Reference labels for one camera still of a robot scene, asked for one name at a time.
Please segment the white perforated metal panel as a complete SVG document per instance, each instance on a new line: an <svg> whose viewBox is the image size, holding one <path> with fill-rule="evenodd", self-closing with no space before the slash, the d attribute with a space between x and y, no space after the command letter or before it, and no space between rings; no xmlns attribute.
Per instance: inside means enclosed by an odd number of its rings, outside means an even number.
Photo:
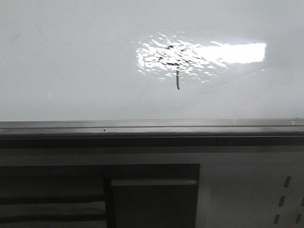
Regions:
<svg viewBox="0 0 304 228"><path fill-rule="evenodd" d="M200 165L196 227L303 225L302 153L212 154Z"/></svg>

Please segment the dark slatted rack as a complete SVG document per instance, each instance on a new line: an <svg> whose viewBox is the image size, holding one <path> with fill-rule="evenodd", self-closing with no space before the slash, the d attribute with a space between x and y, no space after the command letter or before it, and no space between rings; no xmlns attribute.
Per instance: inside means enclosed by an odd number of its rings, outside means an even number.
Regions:
<svg viewBox="0 0 304 228"><path fill-rule="evenodd" d="M3 228L116 228L113 180L194 179L197 164L2 167Z"/></svg>

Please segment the dark grey square panel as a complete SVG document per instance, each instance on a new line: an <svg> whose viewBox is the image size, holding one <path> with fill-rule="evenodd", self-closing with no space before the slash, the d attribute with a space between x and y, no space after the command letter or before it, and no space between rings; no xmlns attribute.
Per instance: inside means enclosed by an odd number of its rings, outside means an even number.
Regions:
<svg viewBox="0 0 304 228"><path fill-rule="evenodd" d="M193 228L198 182L194 179L113 180L118 228Z"/></svg>

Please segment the grey aluminium whiteboard frame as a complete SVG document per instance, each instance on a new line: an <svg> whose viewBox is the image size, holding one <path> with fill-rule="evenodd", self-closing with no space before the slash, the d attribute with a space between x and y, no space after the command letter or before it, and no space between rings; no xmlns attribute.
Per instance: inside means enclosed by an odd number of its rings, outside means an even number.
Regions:
<svg viewBox="0 0 304 228"><path fill-rule="evenodd" d="M303 145L295 119L12 121L0 124L1 148Z"/></svg>

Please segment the white whiteboard surface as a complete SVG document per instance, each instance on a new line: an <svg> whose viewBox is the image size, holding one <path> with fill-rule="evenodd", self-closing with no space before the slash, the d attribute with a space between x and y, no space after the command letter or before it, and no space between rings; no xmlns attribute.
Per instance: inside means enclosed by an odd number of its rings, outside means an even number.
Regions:
<svg viewBox="0 0 304 228"><path fill-rule="evenodd" d="M301 0L3 0L2 121L304 116Z"/></svg>

